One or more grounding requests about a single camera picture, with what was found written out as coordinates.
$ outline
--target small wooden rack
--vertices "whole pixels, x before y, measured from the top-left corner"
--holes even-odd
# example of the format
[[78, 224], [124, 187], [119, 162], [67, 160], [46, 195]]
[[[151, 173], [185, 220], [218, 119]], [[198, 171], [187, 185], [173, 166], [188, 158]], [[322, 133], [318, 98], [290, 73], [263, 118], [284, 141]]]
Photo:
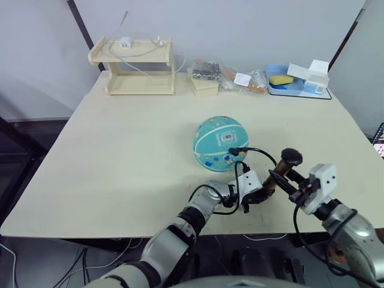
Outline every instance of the small wooden rack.
[[[172, 56], [172, 40], [161, 40], [161, 45], [151, 40], [134, 40], [131, 48], [121, 48], [119, 40], [105, 37], [88, 53], [92, 65], [103, 62], [109, 70], [106, 92], [121, 94], [174, 94], [175, 63]], [[165, 63], [170, 71], [122, 71], [119, 63]]]

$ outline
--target yellow sponge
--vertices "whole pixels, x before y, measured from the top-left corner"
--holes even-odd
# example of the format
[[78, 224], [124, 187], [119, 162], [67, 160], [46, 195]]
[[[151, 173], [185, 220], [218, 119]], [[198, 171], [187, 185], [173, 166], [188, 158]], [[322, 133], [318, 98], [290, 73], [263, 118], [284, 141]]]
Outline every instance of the yellow sponge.
[[273, 85], [283, 85], [293, 82], [293, 77], [289, 75], [276, 75], [269, 77], [270, 84]]

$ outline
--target black wire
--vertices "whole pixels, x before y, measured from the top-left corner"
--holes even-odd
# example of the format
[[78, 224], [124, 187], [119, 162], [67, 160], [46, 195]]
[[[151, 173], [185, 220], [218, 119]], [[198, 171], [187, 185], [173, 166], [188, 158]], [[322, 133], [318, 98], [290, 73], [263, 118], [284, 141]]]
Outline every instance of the black wire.
[[[244, 169], [246, 169], [248, 167], [243, 161], [236, 161], [235, 162], [235, 178], [236, 178], [236, 189], [237, 189], [236, 206], [230, 212], [214, 212], [214, 214], [218, 214], [218, 215], [231, 215], [231, 214], [235, 213], [239, 209], [239, 206], [240, 206], [240, 191], [239, 191], [238, 164], [242, 164]], [[212, 187], [210, 185], [207, 185], [207, 184], [202, 184], [202, 185], [197, 186], [196, 189], [193, 190], [193, 192], [192, 192], [192, 194], [190, 196], [189, 201], [192, 199], [192, 197], [195, 195], [195, 193], [200, 188], [202, 188], [202, 187], [207, 187], [207, 188], [211, 189], [220, 198], [221, 202], [224, 203], [223, 195], [221, 195], [220, 192], [216, 190], [216, 188], [214, 188], [214, 187]]]
[[325, 247], [325, 261], [326, 261], [326, 265], [328, 266], [328, 269], [333, 273], [335, 274], [336, 276], [345, 276], [346, 274], [344, 272], [338, 272], [337, 270], [335, 270], [332, 266], [331, 266], [331, 263], [329, 262], [329, 248], [331, 246], [331, 243], [335, 240], [335, 238], [337, 237], [337, 235], [340, 234], [342, 228], [349, 222], [349, 220], [351, 220], [356, 214], [358, 213], [358, 211], [356, 209], [352, 209], [352, 213], [343, 221], [341, 222], [341, 224], [336, 228], [335, 232], [332, 233], [330, 239], [327, 241], [326, 243], [326, 247]]
[[[304, 238], [302, 237], [302, 235], [301, 235], [301, 233], [300, 233], [300, 231], [299, 231], [298, 221], [297, 221], [297, 216], [298, 216], [299, 208], [300, 208], [300, 207], [299, 207], [298, 205], [296, 205], [295, 210], [294, 210], [294, 212], [293, 212], [293, 225], [294, 225], [294, 227], [295, 227], [296, 234], [297, 234], [299, 240], [301, 241], [301, 243], [303, 244], [303, 246], [305, 247], [305, 249], [307, 249], [308, 252], [311, 253], [312, 256], [315, 257], [317, 260], [319, 260], [319, 261], [323, 262], [324, 264], [326, 264], [326, 260], [323, 259], [320, 255], [318, 255], [315, 251], [313, 251], [313, 250], [308, 246], [308, 244], [306, 243], [306, 241], [304, 240]], [[355, 273], [353, 273], [353, 272], [351, 272], [351, 271], [345, 270], [344, 268], [342, 268], [342, 267], [340, 267], [340, 266], [338, 266], [338, 265], [335, 265], [335, 264], [330, 263], [330, 266], [331, 266], [333, 269], [339, 270], [339, 271], [345, 273], [346, 275], [351, 276], [351, 277], [353, 277], [354, 279], [359, 280], [360, 282], [365, 283], [366, 285], [368, 285], [368, 286], [370, 286], [370, 287], [373, 287], [373, 288], [376, 287], [375, 285], [373, 285], [371, 282], [367, 281], [366, 279], [364, 279], [364, 278], [362, 278], [362, 277], [356, 275]]]
[[276, 166], [277, 162], [275, 160], [274, 157], [272, 157], [271, 155], [269, 155], [267, 152], [265, 152], [264, 150], [261, 150], [259, 148], [251, 148], [251, 147], [245, 147], [246, 150], [248, 151], [255, 151], [255, 152], [259, 152], [261, 154], [264, 154], [265, 156], [267, 156], [272, 162], [273, 164]]
[[67, 273], [65, 273], [65, 275], [53, 286], [53, 288], [55, 288], [57, 285], [60, 284], [60, 282], [72, 271], [72, 269], [74, 268], [74, 266], [76, 265], [76, 263], [80, 260], [81, 256], [83, 255], [85, 251], [85, 248], [80, 252], [79, 256], [76, 258], [76, 260], [74, 261], [74, 263], [72, 264], [71, 268], [68, 270]]
[[85, 248], [85, 251], [83, 253], [83, 279], [84, 279], [84, 286], [86, 285], [86, 280], [85, 280], [85, 276], [86, 276], [86, 279], [88, 280], [88, 283], [91, 282], [90, 278], [89, 278], [89, 272], [86, 268], [86, 254], [88, 252], [88, 248]]
[[235, 208], [230, 212], [214, 212], [214, 214], [217, 215], [232, 215], [235, 213], [240, 206], [240, 189], [239, 189], [239, 175], [238, 175], [238, 164], [242, 164], [243, 168], [246, 168], [247, 165], [243, 161], [236, 161], [235, 162], [235, 179], [236, 179], [236, 190], [237, 190], [237, 197], [236, 197], [236, 206]]
[[207, 185], [207, 184], [202, 184], [202, 185], [199, 185], [196, 187], [195, 190], [193, 190], [191, 196], [190, 196], [190, 199], [188, 201], [190, 201], [192, 199], [192, 197], [195, 195], [195, 193], [202, 187], [206, 187], [206, 188], [209, 188], [209, 189], [212, 189], [213, 192], [215, 192], [217, 194], [217, 196], [220, 198], [221, 202], [224, 202], [224, 197], [219, 193], [219, 191], [216, 190], [215, 187], [212, 187], [210, 185]]

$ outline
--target white paper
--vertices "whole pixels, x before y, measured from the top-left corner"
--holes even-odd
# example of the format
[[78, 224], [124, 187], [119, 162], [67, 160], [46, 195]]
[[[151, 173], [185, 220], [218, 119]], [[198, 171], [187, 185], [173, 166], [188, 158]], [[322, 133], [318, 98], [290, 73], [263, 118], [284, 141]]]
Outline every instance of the white paper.
[[304, 80], [310, 76], [308, 69], [293, 63], [289, 64], [287, 74]]
[[311, 71], [318, 72], [322, 75], [327, 75], [328, 73], [328, 62], [320, 61], [320, 60], [313, 60], [310, 66]]
[[236, 73], [234, 83], [237, 85], [248, 87], [250, 84], [251, 76], [242, 73]]

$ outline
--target ball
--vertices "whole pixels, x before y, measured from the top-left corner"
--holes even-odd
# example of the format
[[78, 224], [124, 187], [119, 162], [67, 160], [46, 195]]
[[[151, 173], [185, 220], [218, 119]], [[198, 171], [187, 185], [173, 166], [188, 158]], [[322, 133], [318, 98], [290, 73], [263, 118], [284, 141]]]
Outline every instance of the ball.
[[236, 161], [243, 161], [245, 153], [238, 156], [228, 153], [229, 148], [247, 147], [248, 135], [244, 127], [227, 116], [215, 116], [202, 122], [195, 130], [193, 153], [198, 162], [215, 172], [230, 171]]

